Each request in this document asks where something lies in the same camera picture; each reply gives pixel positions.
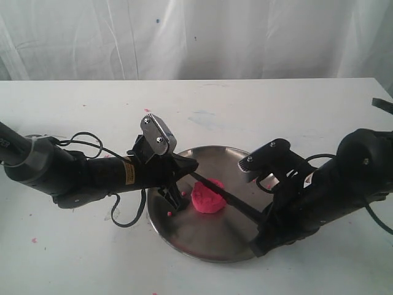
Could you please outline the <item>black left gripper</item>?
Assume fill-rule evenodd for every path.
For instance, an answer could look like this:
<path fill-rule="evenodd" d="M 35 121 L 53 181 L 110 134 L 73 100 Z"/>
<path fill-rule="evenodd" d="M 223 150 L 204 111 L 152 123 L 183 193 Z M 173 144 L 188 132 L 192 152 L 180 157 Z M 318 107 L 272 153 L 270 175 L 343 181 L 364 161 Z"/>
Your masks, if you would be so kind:
<path fill-rule="evenodd" d="M 62 209 L 81 207 L 108 195 L 158 187 L 166 211 L 177 213 L 190 205 L 177 181 L 195 172 L 197 160 L 171 154 L 154 156 L 144 163 L 138 154 L 124 157 L 88 159 L 82 152 L 68 151 L 72 162 L 62 166 L 61 174 L 71 177 L 71 187 L 52 197 Z"/>

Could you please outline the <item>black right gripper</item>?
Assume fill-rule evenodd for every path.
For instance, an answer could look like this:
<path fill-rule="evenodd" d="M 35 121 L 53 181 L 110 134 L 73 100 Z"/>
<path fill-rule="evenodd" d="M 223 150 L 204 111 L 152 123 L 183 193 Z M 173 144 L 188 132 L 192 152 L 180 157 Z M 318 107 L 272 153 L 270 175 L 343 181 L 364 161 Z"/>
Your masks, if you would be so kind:
<path fill-rule="evenodd" d="M 261 212 L 258 233 L 249 242 L 256 257 L 315 234 L 323 225 L 362 208 L 362 197 L 331 159 L 304 178 L 279 188 Z"/>

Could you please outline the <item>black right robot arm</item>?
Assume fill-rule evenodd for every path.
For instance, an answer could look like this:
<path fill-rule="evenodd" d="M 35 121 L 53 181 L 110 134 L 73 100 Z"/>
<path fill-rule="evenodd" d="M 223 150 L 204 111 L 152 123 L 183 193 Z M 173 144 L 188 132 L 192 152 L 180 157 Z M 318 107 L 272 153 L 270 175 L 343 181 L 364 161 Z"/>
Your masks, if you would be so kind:
<path fill-rule="evenodd" d="M 386 199 L 392 193 L 392 132 L 360 128 L 334 155 L 302 158 L 275 139 L 250 154 L 257 181 L 273 175 L 272 202 L 262 211 L 250 242 L 257 257 L 315 234 L 322 226 Z"/>

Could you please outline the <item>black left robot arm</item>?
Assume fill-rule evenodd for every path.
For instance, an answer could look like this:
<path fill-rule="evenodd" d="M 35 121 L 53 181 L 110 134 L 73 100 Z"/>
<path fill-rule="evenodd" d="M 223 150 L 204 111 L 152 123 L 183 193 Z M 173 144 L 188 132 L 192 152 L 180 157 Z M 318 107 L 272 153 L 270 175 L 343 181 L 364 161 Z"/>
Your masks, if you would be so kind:
<path fill-rule="evenodd" d="M 62 209 L 74 209 L 107 196 L 159 188 L 175 209 L 184 203 L 176 183 L 198 168 L 196 160 L 173 152 L 176 139 L 163 123 L 144 118 L 142 133 L 125 156 L 86 156 L 53 136 L 21 136 L 1 125 L 1 163 L 8 178 L 52 197 Z"/>

